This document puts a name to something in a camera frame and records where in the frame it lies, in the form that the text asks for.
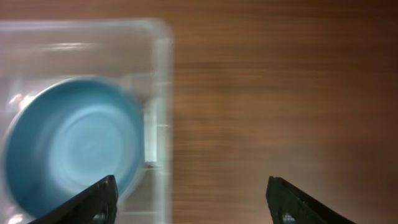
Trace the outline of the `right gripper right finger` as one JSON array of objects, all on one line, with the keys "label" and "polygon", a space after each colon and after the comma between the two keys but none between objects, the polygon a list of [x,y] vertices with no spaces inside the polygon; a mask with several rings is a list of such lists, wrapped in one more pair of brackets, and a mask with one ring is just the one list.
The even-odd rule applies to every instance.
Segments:
[{"label": "right gripper right finger", "polygon": [[354,224],[281,177],[269,177],[266,199],[274,224]]}]

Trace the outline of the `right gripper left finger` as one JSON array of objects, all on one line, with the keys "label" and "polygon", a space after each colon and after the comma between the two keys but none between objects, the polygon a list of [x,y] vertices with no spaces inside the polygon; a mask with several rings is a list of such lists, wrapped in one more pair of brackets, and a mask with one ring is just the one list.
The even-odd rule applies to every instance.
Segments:
[{"label": "right gripper left finger", "polygon": [[107,175],[29,224],[114,224],[117,202],[116,179],[113,175]]}]

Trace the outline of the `dark blue plate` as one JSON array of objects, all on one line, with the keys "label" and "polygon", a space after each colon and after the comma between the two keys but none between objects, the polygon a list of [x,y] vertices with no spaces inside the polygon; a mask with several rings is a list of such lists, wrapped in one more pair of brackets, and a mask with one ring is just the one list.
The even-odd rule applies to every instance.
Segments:
[{"label": "dark blue plate", "polygon": [[35,96],[4,143],[5,194],[39,218],[103,177],[118,198],[136,187],[144,163],[144,115],[136,99],[100,78],[76,78]]}]

